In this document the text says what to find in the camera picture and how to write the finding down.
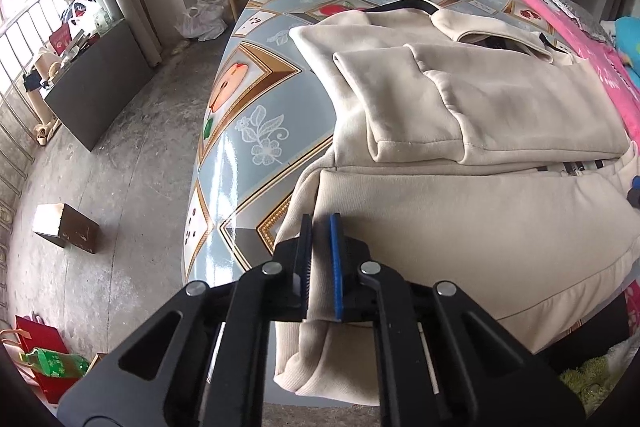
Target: silver screw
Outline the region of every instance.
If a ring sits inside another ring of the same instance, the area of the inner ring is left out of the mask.
[[[187,295],[190,297],[195,297],[196,295],[200,295],[204,293],[207,289],[207,285],[202,281],[192,281],[187,285],[184,291],[186,291]]]
[[[360,271],[366,275],[380,273],[380,264],[375,261],[365,261],[360,265]]]
[[[275,261],[269,261],[262,265],[262,273],[265,275],[277,275],[282,271],[282,264]]]
[[[450,297],[456,294],[456,285],[449,281],[439,282],[436,286],[436,291],[438,295],[442,295],[443,297]]]

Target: pink blanket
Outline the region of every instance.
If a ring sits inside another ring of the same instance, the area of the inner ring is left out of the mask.
[[[590,39],[567,15],[553,10],[543,0],[522,1],[544,17],[579,57],[590,62],[620,113],[629,137],[639,141],[640,92],[631,82],[615,49]]]

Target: green bottle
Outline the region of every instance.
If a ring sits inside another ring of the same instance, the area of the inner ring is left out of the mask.
[[[30,353],[21,353],[20,359],[34,371],[54,378],[82,378],[89,369],[89,362],[80,355],[69,355],[34,347]]]

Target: plastic bag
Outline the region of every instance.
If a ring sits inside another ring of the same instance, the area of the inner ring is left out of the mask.
[[[222,14],[227,5],[228,0],[200,0],[178,17],[175,29],[185,39],[198,38],[199,41],[215,39],[226,30]]]

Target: beige sweatshirt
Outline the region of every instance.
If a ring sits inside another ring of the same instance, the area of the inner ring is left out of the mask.
[[[503,36],[523,53],[478,42]],[[278,241],[314,218],[308,319],[277,325],[275,380],[378,400],[370,328],[334,322],[328,216],[407,280],[451,280],[529,349],[622,283],[640,255],[625,200],[638,150],[586,61],[499,20],[344,12],[290,31],[331,97],[334,142],[300,177]],[[531,169],[618,158],[580,176]]]

